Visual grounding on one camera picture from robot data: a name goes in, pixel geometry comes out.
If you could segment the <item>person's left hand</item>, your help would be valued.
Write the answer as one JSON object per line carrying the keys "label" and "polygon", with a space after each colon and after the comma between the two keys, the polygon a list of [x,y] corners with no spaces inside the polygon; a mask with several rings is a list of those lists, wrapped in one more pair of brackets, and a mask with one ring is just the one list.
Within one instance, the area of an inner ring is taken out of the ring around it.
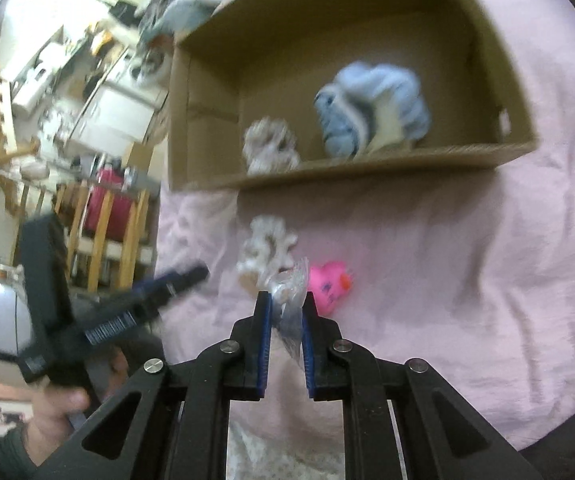
{"label": "person's left hand", "polygon": [[40,466],[73,433],[68,416],[89,408],[88,393],[48,382],[33,397],[33,417],[24,430],[25,451]]}

